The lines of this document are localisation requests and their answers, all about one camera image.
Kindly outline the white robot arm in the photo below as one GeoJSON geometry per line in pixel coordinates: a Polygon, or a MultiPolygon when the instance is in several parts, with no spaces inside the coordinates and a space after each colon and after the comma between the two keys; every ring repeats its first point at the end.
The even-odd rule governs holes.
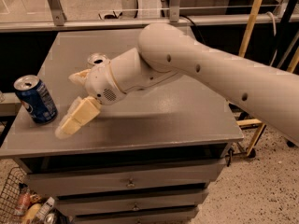
{"type": "Polygon", "coordinates": [[[299,76],[212,49],[166,23],[146,26],[135,48],[69,77],[88,96],[74,100],[55,135],[67,138],[99,115],[102,105],[113,105],[131,91],[178,74],[202,82],[288,140],[299,142],[299,76]]]}

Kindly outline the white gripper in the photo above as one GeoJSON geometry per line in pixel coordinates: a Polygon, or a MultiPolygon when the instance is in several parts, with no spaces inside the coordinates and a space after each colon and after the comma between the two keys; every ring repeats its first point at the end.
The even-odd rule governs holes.
{"type": "Polygon", "coordinates": [[[68,79],[76,85],[85,85],[90,96],[74,100],[55,130],[59,139],[70,137],[97,117],[102,105],[113,105],[126,97],[113,77],[111,63],[99,63],[91,70],[85,69],[70,75],[68,79]]]}

